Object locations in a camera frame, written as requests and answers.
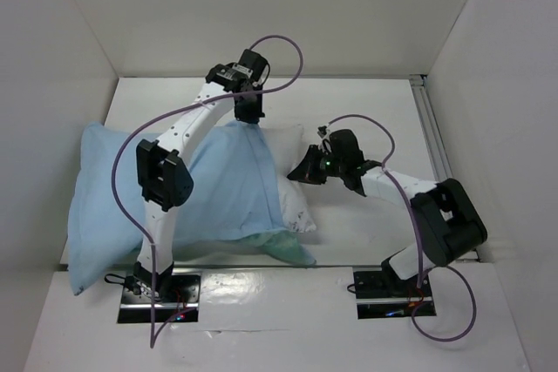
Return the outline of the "white pillow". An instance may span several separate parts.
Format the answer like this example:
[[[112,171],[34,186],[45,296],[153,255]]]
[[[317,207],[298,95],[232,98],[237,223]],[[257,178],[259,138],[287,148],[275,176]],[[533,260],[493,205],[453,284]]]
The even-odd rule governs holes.
[[[291,125],[279,128],[262,128],[268,149],[276,168],[277,188],[285,227],[294,233],[316,231],[308,202],[302,188],[287,175],[297,167],[302,155],[303,127]]]

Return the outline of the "light blue pillowcase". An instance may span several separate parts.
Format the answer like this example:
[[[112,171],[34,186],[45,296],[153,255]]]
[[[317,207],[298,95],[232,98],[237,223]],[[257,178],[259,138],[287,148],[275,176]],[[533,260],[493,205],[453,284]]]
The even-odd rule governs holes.
[[[71,290],[82,294],[112,265],[138,250],[145,219],[137,180],[138,142],[94,123],[81,138],[80,170],[68,215]],[[231,241],[280,261],[315,263],[282,220],[276,168],[262,128],[240,122],[216,126],[200,143],[189,171],[194,190],[180,207],[173,249]]]

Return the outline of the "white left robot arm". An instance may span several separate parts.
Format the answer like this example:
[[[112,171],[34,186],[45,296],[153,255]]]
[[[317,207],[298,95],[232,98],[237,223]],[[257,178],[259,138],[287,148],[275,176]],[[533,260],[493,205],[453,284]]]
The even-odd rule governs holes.
[[[152,301],[165,300],[172,291],[172,245],[178,216],[194,189],[187,165],[213,126],[233,110],[240,121],[256,124],[262,111],[263,73],[269,62],[259,53],[245,50],[238,62],[218,64],[205,78],[193,110],[185,112],[153,141],[136,146],[136,162],[145,200],[146,231],[133,274],[140,289]]]

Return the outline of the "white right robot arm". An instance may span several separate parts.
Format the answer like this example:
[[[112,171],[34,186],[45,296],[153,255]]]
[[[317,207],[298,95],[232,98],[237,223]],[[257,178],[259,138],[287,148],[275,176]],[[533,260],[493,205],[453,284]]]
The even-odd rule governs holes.
[[[352,192],[410,214],[415,242],[382,262],[380,284],[387,294],[402,294],[412,279],[421,281],[428,270],[449,265],[487,240],[483,221],[456,179],[435,182],[390,171],[364,157],[349,129],[329,132],[322,126],[319,135],[322,143],[309,147],[288,179],[323,185],[339,178]]]

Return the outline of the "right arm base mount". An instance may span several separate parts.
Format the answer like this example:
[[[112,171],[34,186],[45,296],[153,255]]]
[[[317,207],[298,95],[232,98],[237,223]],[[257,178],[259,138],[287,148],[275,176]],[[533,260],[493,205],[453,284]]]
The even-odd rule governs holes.
[[[415,308],[416,316],[437,315],[428,277],[417,287],[415,277],[401,281],[377,268],[354,270],[346,290],[356,298],[359,320],[411,317]]]

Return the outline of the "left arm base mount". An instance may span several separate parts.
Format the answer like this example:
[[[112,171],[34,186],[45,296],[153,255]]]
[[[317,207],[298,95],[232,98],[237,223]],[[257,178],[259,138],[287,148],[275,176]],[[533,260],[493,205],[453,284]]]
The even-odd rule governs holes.
[[[151,321],[151,292],[131,274],[106,274],[104,282],[121,287],[118,324],[147,324]],[[169,285],[154,299],[155,322],[189,323],[199,319],[201,274],[173,274]]]

